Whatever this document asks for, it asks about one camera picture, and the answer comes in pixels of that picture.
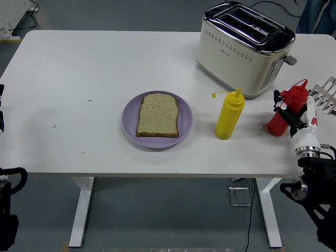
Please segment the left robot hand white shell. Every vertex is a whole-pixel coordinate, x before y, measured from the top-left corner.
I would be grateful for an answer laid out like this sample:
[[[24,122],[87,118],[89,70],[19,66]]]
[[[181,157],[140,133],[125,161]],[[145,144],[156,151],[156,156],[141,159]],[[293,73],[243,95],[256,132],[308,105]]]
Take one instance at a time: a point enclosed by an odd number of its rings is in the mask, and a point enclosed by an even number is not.
[[[0,97],[2,98],[2,95],[3,95],[3,91],[4,91],[4,85],[3,84],[0,84]],[[3,115],[3,112],[2,110],[0,111],[0,131],[1,131],[1,134],[4,132],[4,115]]]

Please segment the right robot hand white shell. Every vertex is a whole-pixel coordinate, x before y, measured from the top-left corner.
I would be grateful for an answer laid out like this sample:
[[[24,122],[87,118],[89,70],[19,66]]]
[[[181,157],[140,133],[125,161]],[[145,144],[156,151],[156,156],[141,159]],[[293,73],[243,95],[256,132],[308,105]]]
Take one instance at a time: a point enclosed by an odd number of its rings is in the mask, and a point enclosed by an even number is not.
[[[275,114],[266,124],[269,133],[279,137],[289,130],[297,156],[318,156],[321,144],[317,139],[317,112],[307,89],[275,90],[274,103]]]

